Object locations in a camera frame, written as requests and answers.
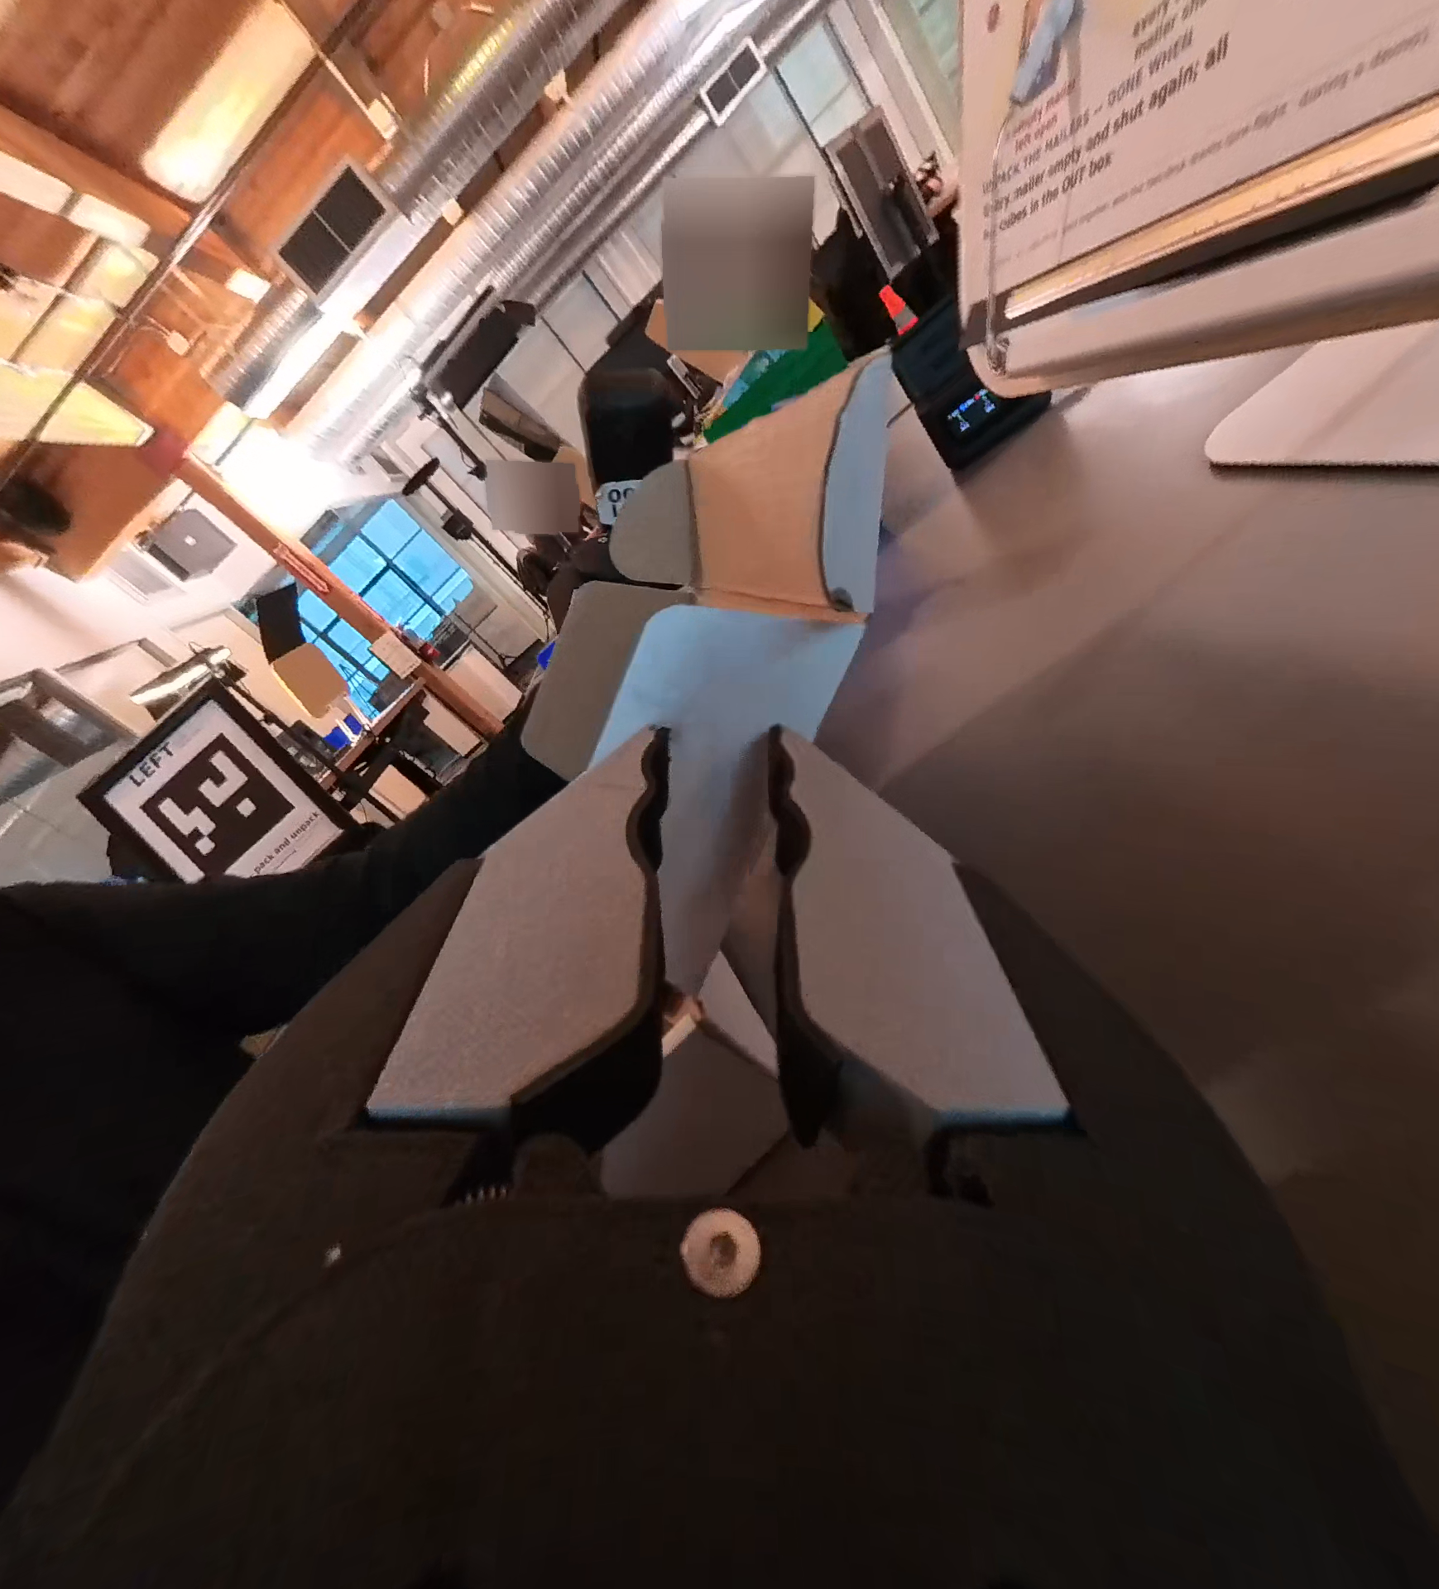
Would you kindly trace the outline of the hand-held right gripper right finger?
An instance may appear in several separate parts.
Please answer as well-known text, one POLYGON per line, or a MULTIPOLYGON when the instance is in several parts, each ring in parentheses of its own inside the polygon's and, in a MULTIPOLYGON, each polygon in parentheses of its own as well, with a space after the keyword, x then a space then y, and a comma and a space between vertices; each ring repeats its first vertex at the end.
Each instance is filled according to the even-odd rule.
POLYGON ((814 744, 769 737, 774 1039, 796 1137, 1061 1127, 1066 1092, 958 865, 814 744))

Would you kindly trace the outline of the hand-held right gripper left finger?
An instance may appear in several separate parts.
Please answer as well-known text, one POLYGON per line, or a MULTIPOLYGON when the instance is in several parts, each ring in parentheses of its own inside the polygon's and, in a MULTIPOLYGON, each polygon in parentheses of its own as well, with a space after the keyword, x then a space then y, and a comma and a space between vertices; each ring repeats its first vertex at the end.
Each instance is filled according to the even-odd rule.
POLYGON ((648 1107, 667 773, 667 732, 637 732, 488 851, 367 1100, 372 1123, 595 1153, 648 1107))

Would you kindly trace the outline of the white mailer box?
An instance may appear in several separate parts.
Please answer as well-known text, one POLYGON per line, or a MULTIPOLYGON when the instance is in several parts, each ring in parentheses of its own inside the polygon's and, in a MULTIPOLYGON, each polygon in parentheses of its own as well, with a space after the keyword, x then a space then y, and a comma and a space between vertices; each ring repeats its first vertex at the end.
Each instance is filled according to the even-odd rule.
POLYGON ((571 599, 522 744, 564 780, 663 732, 658 891, 675 1039, 769 831, 769 735, 814 739, 866 634, 889 350, 653 470, 610 528, 615 583, 571 599))

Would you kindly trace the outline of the green plastic bin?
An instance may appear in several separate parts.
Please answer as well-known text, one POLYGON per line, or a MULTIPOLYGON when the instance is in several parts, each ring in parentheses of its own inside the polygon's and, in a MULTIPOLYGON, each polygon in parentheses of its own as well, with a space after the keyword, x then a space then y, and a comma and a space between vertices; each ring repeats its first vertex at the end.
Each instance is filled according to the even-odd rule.
POLYGON ((715 443, 758 418, 769 417, 789 402, 849 369, 841 342, 827 321, 809 331, 798 350, 760 350, 736 372, 718 397, 718 407, 703 425, 703 437, 715 443))

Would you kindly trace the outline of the large window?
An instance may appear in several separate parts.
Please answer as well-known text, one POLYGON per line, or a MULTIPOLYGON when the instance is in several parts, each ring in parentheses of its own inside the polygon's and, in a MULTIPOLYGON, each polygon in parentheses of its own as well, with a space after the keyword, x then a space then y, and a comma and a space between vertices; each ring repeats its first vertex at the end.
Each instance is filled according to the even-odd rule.
MULTIPOLYGON (((468 569, 398 501, 327 511, 304 545, 348 591, 420 641, 430 641, 474 591, 468 569)), ((299 614, 305 639, 340 671, 352 700, 377 709, 391 671, 370 642, 314 593, 299 598, 299 614)))

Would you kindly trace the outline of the ceiling air vent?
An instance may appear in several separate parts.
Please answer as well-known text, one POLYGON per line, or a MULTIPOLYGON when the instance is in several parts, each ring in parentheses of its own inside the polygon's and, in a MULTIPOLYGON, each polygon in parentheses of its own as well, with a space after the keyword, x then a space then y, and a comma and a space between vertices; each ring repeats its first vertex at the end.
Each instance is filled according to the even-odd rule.
POLYGON ((322 301, 396 209, 370 171, 343 163, 274 249, 287 279, 322 301))

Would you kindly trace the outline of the black electronic device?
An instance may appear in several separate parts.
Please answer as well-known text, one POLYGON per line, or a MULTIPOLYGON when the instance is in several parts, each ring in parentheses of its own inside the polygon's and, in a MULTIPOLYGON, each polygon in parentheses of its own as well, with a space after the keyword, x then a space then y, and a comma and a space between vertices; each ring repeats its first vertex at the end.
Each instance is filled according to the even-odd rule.
POLYGON ((932 307, 897 336, 892 370, 952 475, 978 465, 1053 402, 1050 394, 1008 399, 985 387, 960 345, 960 314, 950 302, 932 307))

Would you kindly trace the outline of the printed instruction sheet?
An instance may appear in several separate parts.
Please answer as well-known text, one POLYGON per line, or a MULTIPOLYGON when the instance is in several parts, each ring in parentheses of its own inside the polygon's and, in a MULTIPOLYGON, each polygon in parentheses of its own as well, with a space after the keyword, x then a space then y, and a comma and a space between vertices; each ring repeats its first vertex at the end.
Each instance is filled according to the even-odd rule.
POLYGON ((1005 292, 1439 93, 1439 2, 962 4, 968 244, 1005 292))

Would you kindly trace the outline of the silver ventilation duct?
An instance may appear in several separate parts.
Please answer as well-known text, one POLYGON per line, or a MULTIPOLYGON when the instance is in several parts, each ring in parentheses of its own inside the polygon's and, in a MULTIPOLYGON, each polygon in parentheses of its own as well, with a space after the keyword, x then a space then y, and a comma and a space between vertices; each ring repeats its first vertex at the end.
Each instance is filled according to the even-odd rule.
MULTIPOLYGON (((620 4, 526 4, 512 10, 391 143, 372 178, 396 216, 322 301, 274 289, 209 375, 227 404, 270 413, 413 256, 433 223, 499 153, 547 82, 585 52, 620 4)), ((788 34, 819 4, 648 4, 567 105, 521 148, 410 287, 393 297, 299 422, 304 445, 362 452, 400 415, 418 359, 463 307, 516 287, 612 180, 672 130, 743 49, 788 34)))

